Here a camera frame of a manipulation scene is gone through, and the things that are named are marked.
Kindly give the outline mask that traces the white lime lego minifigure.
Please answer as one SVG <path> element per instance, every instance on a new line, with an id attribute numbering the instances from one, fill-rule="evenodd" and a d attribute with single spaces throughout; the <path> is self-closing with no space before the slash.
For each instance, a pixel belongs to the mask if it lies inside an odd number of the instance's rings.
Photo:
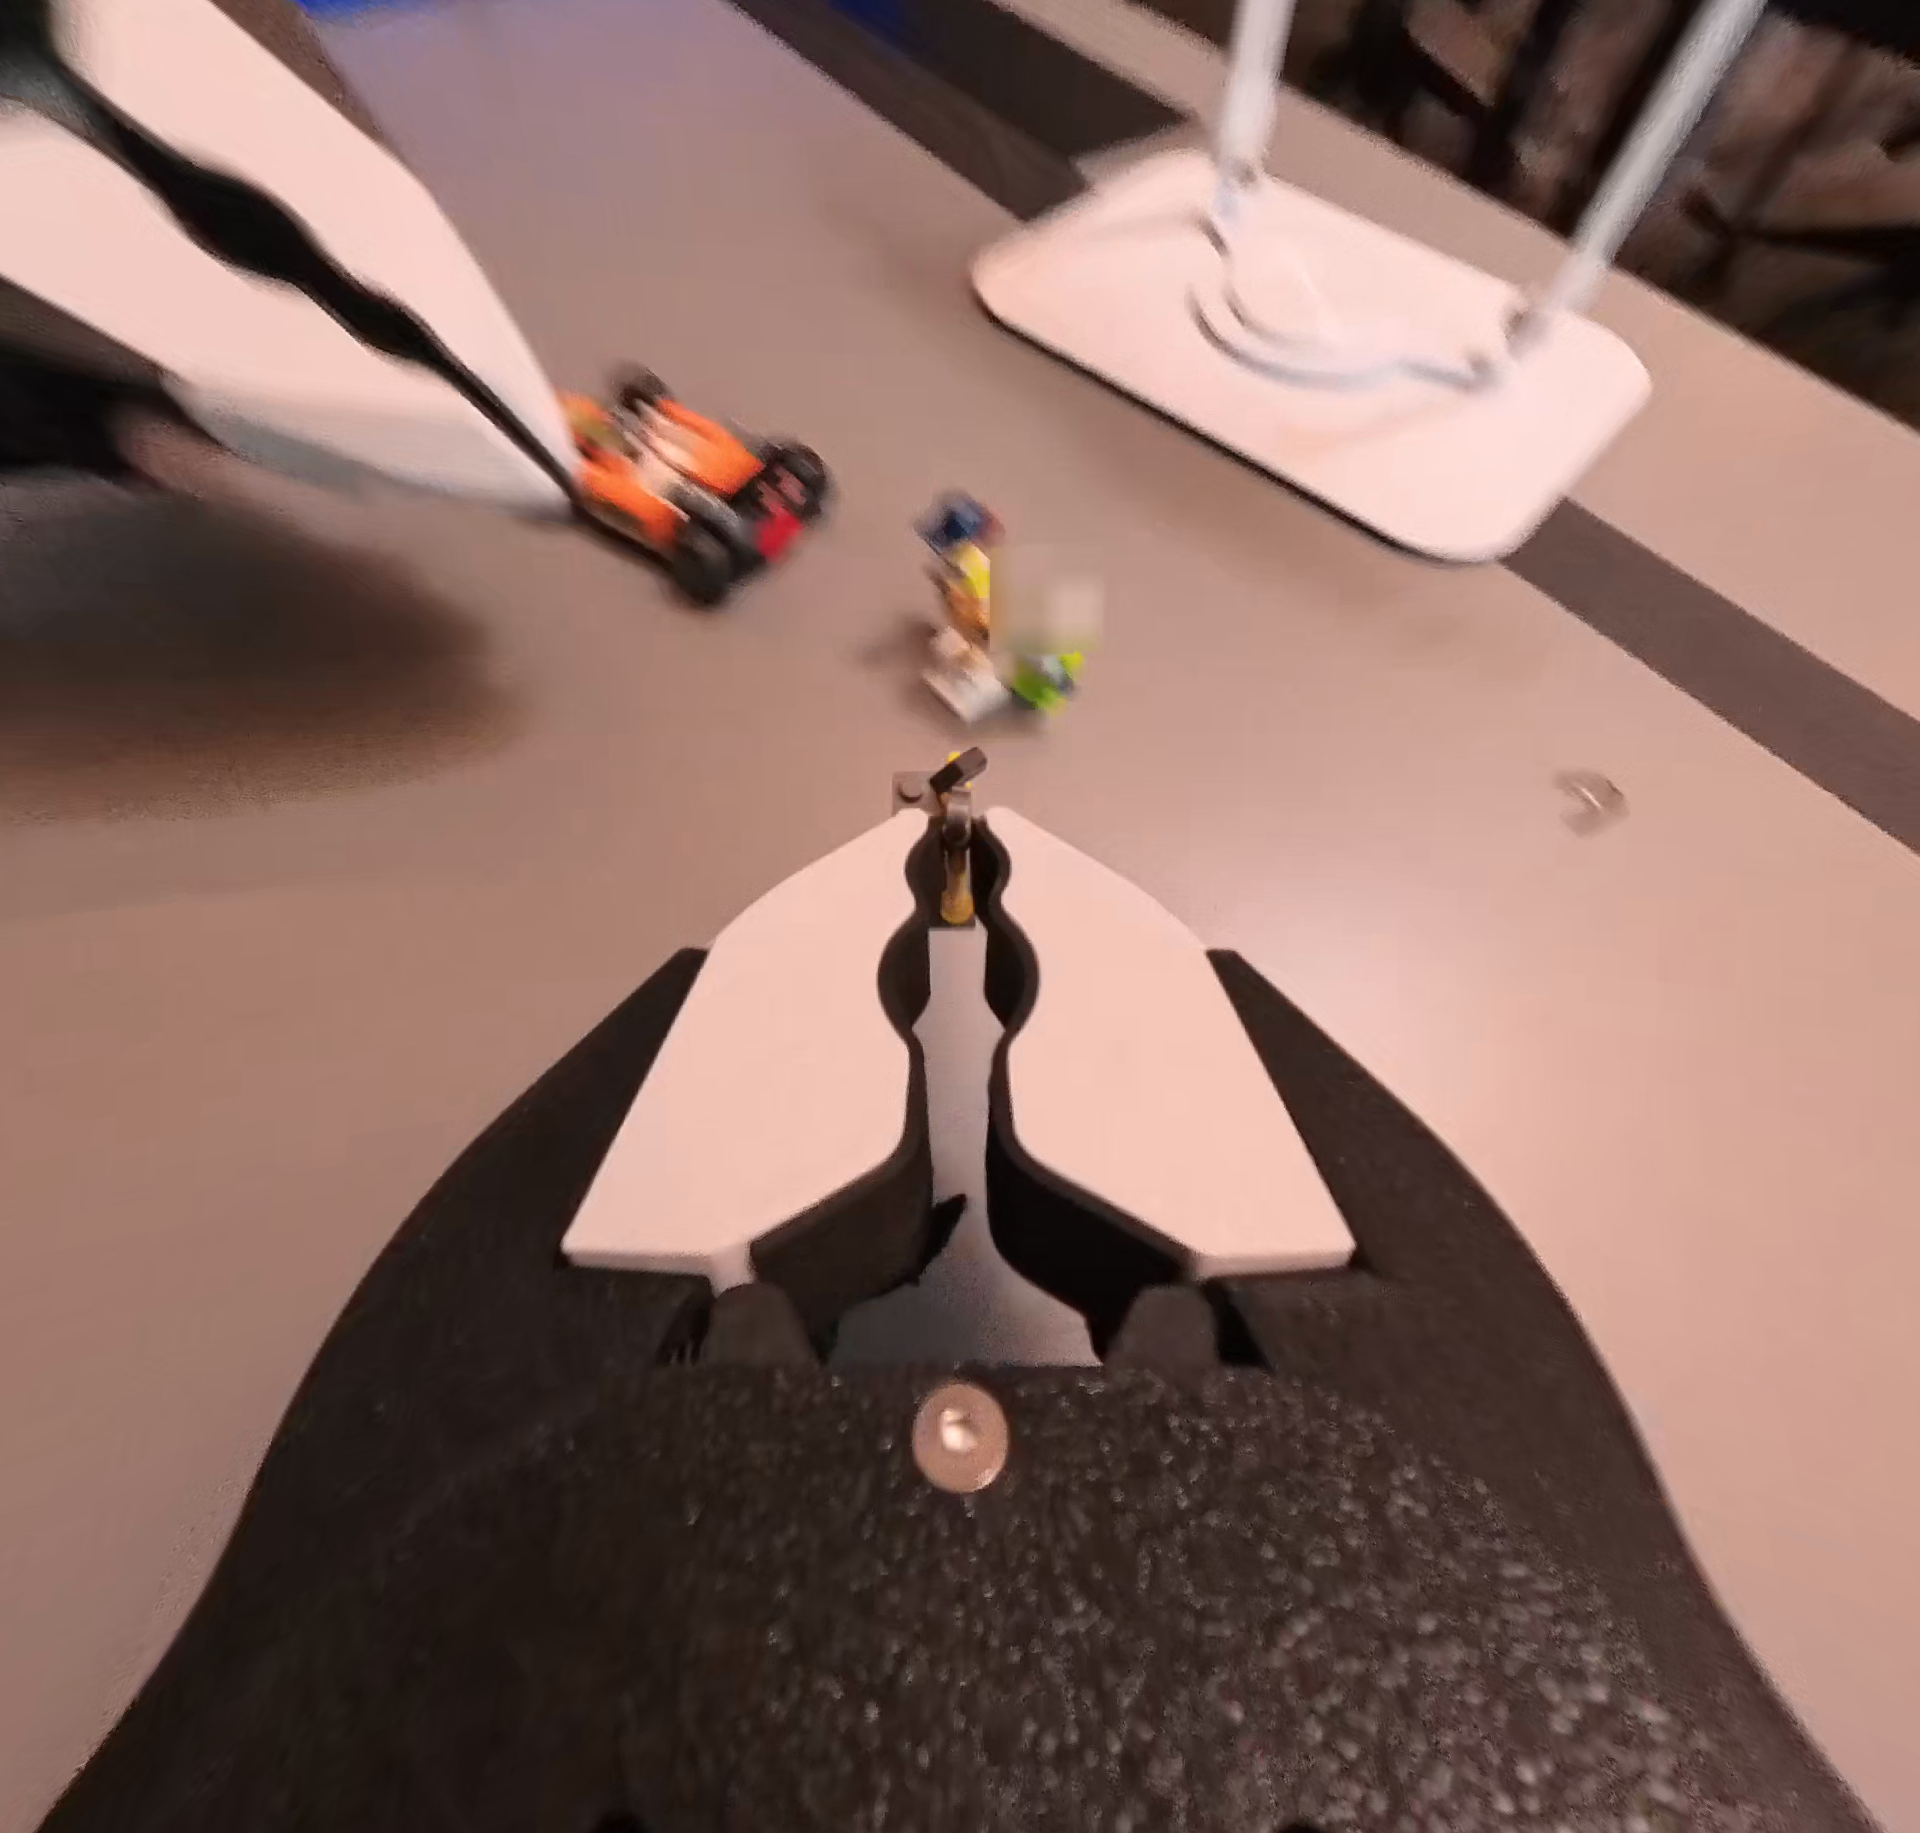
<path id="1" fill-rule="evenodd" d="M 991 556 L 977 541 L 955 541 L 933 560 L 937 617 L 925 682 L 961 720 L 973 724 L 1011 708 L 991 625 Z"/>

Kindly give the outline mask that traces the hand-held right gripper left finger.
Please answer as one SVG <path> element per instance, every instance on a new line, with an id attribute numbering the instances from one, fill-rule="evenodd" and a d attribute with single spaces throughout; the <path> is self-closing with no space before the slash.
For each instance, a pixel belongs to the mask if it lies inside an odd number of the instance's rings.
<path id="1" fill-rule="evenodd" d="M 567 1262 L 776 1289 L 807 1327 L 914 1283 L 939 1230 L 919 863 L 902 810 L 711 940 L 586 1198 Z"/>

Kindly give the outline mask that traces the orange lego race car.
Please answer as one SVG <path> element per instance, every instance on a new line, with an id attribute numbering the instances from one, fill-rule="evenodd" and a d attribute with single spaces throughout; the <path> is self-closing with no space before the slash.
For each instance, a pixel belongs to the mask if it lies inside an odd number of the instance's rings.
<path id="1" fill-rule="evenodd" d="M 561 407 L 579 461 L 574 512 L 700 609 L 781 566 L 832 501 L 813 447 L 709 418 L 655 373 L 605 397 L 564 392 Z"/>

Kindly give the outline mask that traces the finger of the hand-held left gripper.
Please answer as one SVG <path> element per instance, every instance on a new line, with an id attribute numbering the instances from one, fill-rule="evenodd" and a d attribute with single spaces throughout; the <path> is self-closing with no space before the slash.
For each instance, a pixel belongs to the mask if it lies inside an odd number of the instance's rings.
<path id="1" fill-rule="evenodd" d="M 377 356 L 297 287 L 212 258 L 133 174 L 29 110 L 5 112 L 2 274 L 138 357 L 207 435 L 269 471 L 571 508 L 568 468 L 540 468 L 446 379 Z"/>
<path id="2" fill-rule="evenodd" d="M 287 0 L 46 0 L 48 120 L 133 174 L 212 258 L 446 379 L 573 487 L 561 401 L 523 331 L 331 80 Z"/>

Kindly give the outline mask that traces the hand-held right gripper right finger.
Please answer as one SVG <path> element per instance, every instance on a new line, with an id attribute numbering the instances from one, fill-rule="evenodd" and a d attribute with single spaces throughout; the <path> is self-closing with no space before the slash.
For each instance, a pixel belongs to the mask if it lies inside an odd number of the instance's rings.
<path id="1" fill-rule="evenodd" d="M 1355 1264 L 1228 981 L 1165 903 L 995 806 L 986 935 L 988 1219 L 1023 1279 L 1121 1327 L 1152 1289 Z"/>

